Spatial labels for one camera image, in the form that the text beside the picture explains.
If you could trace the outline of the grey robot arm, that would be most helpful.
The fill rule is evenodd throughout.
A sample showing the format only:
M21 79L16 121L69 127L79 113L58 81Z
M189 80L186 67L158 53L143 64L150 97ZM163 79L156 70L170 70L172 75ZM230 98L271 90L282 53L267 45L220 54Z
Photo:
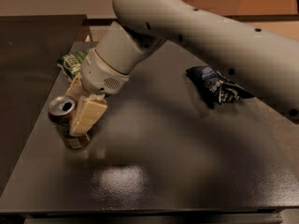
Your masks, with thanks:
M217 68L293 122L299 121L299 42L191 7L181 0L112 0L117 21L68 89L78 100L70 133L82 136L134 67L170 40Z

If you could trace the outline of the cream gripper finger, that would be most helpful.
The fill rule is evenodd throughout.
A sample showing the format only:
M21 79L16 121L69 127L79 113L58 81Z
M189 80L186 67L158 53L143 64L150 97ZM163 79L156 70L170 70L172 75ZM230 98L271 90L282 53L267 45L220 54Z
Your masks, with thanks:
M81 74L80 73L77 73L75 75L74 79L72 80L72 82L65 94L67 96L72 97L76 101L78 101L81 96L88 97L90 95L90 93L88 91L86 91L81 84Z
M91 94L81 96L75 116L70 123L70 135L82 136L104 115L107 110L107 101L103 95Z

